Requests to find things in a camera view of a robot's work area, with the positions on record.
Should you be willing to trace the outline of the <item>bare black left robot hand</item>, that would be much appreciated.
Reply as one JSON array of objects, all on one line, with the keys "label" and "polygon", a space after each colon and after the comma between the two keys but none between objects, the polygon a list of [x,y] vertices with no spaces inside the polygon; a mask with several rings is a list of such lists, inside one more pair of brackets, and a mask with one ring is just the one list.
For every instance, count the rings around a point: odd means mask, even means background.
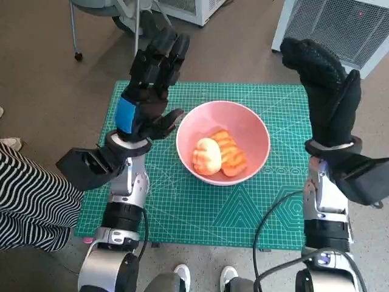
[{"label": "bare black left robot hand", "polygon": [[176,108],[163,115],[168,90],[176,84],[190,45],[186,33],[164,28],[145,49],[139,49],[130,69],[130,81],[117,104],[115,125],[126,142],[166,138],[184,111]]}]

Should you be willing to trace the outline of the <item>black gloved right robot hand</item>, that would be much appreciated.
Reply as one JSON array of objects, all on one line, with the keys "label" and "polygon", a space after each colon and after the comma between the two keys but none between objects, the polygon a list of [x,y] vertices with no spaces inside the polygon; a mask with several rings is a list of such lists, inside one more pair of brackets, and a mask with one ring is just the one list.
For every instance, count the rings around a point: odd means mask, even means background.
[{"label": "black gloved right robot hand", "polygon": [[327,148],[352,144],[360,72],[346,72],[333,51],[310,39],[285,38],[280,50],[284,66],[298,73],[308,96],[313,140]]}]

